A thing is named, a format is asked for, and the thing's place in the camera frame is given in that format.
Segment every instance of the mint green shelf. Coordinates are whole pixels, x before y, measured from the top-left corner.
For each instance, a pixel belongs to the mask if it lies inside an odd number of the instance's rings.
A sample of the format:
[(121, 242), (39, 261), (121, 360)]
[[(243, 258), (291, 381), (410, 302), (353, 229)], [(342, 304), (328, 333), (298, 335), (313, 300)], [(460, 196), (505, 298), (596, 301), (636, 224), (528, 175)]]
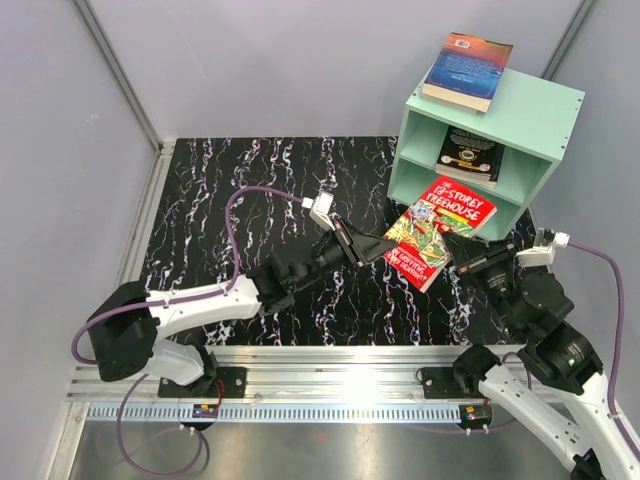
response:
[(504, 238), (562, 161), (584, 92), (505, 69), (485, 114), (423, 98), (420, 84), (407, 101), (387, 195), (410, 205), (438, 174), (436, 160), (449, 125), (505, 145), (495, 188), (460, 181), (498, 207), (480, 230)]

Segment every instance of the black marble patterned mat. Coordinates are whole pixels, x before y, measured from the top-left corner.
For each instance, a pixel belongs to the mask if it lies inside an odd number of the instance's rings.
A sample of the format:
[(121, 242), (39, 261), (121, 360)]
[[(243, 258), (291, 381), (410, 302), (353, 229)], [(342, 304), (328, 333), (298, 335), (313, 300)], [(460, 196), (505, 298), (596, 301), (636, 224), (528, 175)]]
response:
[[(395, 145), (395, 137), (178, 140), (142, 271), (147, 288), (184, 289), (230, 277), (224, 206), (247, 185), (298, 197), (330, 191), (338, 214), (364, 232), (384, 234), (404, 210), (386, 197)], [(321, 230), (306, 217), (279, 197), (249, 193), (240, 199), (233, 222), (242, 271), (295, 235), (318, 238)], [(528, 213), (511, 233), (522, 248), (534, 234)], [(462, 289), (451, 269), (422, 294), (382, 259), (336, 272), (276, 315), (179, 337), (210, 345), (504, 343), (484, 295)]]

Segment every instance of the white wall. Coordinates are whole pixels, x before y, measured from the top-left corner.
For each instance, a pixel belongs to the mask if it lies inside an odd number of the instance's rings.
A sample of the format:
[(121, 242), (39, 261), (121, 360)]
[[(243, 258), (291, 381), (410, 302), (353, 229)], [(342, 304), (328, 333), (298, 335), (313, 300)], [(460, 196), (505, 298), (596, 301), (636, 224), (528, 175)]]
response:
[(43, 478), (153, 160), (68, 0), (0, 2), (0, 478)]
[(579, 0), (91, 0), (162, 138), (389, 135), (451, 31), (540, 75)]
[[(600, 2), (555, 79), (586, 97), (562, 164), (535, 201), (540, 226), (612, 255), (626, 289), (626, 329), (618, 388), (640, 429), (640, 62), (637, 0)], [(606, 262), (562, 251), (554, 270), (577, 304), (569, 317), (598, 348), (607, 369), (613, 352), (616, 293)]]

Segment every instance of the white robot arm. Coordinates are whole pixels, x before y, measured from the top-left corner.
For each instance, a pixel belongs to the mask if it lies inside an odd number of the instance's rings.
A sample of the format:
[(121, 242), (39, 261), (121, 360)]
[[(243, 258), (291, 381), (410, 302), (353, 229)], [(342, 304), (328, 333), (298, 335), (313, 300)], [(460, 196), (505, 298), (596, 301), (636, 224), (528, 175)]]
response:
[(538, 399), (484, 346), (470, 347), (454, 362), (462, 390), (503, 406), (549, 447), (572, 480), (640, 479), (640, 440), (617, 405), (617, 414), (611, 411), (600, 358), (565, 321), (573, 303), (548, 272), (525, 269), (521, 278), (514, 275), (515, 264), (551, 264), (569, 236), (540, 230), (533, 248), (519, 253), (509, 239), (486, 243), (445, 234), (445, 242), (463, 280), (487, 293), (510, 339), (526, 344), (518, 352), (524, 366), (556, 389), (576, 423)]
[(318, 242), (298, 237), (274, 250), (258, 267), (235, 281), (179, 291), (146, 292), (141, 282), (121, 285), (89, 318), (130, 304), (144, 305), (116, 314), (89, 329), (103, 381), (137, 373), (158, 375), (188, 386), (193, 396), (215, 378), (214, 360), (202, 346), (169, 340), (178, 332), (223, 320), (272, 314), (294, 303), (294, 294), (344, 266), (362, 266), (396, 246), (364, 234), (344, 219), (330, 216), (333, 196), (305, 198), (325, 234)]

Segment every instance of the metal floor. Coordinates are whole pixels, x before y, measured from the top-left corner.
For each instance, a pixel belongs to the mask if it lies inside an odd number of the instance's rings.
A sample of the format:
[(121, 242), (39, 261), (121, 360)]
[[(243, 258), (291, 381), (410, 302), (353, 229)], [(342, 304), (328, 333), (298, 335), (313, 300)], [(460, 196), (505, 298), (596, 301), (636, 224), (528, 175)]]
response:
[[(134, 452), (166, 423), (127, 423), (127, 446)], [(556, 458), (520, 424), (507, 431), (466, 437), (453, 426), (341, 424), (218, 424), (205, 431), (203, 454), (193, 480), (342, 479), (568, 479)], [(184, 466), (196, 440), (183, 432), (138, 452), (146, 468), (170, 472)], [(87, 422), (70, 478), (148, 479), (123, 460), (115, 423)]]

